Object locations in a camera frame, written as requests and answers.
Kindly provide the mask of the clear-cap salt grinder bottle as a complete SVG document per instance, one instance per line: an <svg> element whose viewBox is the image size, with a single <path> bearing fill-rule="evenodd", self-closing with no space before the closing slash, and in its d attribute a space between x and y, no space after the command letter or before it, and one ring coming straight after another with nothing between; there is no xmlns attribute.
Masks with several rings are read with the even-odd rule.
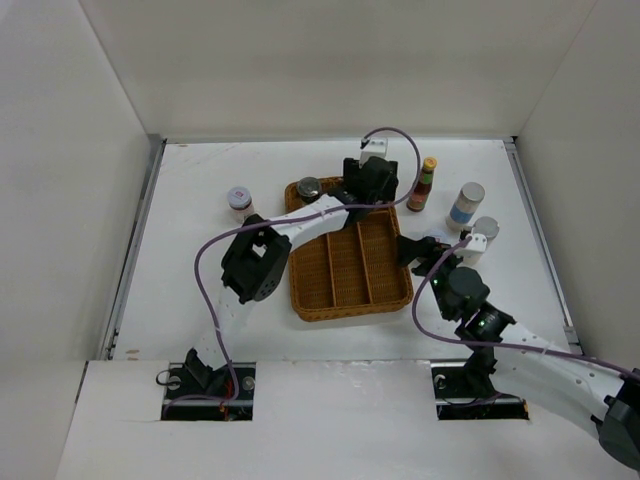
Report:
<svg viewBox="0 0 640 480"><path fill-rule="evenodd" d="M296 184L296 191L305 204L315 202L323 194L320 180L311 176L300 179Z"/></svg>

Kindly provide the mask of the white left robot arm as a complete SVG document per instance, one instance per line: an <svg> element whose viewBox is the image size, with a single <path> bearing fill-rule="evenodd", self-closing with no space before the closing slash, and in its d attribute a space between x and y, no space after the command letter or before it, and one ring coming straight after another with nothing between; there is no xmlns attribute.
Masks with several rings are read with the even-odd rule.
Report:
<svg viewBox="0 0 640 480"><path fill-rule="evenodd" d="M272 219L258 214L242 227L208 241L196 254L196 284L211 315L213 325L205 329L190 350L188 360L198 360L190 375L190 386L206 399L224 387L219 369L230 363L224 335L236 335L244 328L253 304L268 298L279 286L292 252L329 233L341 231L364 219L371 211L394 204L399 184L398 163L373 156L364 163L343 161L343 176L314 202ZM200 274L201 259L214 243L231 236L232 243L221 260L222 277L214 306Z"/></svg>

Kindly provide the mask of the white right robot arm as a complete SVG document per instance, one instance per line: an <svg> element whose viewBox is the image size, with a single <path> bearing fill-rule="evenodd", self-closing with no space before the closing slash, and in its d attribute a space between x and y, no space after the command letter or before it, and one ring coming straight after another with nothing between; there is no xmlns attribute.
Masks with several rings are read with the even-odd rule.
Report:
<svg viewBox="0 0 640 480"><path fill-rule="evenodd" d="M457 325L450 338L425 327L420 332L470 349L463 380L471 393L483 396L494 389L537 404L595 438L619 463L637 470L638 370L559 350L493 306L480 274L463 263L482 255L487 244L477 233L455 245L431 236L397 236L399 265L420 263L414 272L422 277L421 285L432 289L441 318Z"/></svg>

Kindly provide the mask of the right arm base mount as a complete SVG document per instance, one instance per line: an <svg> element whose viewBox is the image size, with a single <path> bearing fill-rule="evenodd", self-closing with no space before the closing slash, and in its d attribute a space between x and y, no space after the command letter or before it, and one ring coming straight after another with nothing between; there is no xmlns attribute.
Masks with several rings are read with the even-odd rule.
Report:
<svg viewBox="0 0 640 480"><path fill-rule="evenodd" d="M437 360L430 364L441 421L528 420L526 401L498 392L485 369L487 357Z"/></svg>

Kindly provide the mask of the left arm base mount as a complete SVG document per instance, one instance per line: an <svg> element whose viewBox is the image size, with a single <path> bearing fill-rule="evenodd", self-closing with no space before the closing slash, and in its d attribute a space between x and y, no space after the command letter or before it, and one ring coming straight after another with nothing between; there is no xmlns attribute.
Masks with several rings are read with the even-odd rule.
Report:
<svg viewBox="0 0 640 480"><path fill-rule="evenodd" d="M183 363L171 363L156 375L164 389L163 421L251 421L256 391L256 364L226 362L217 370L205 366L194 349Z"/></svg>

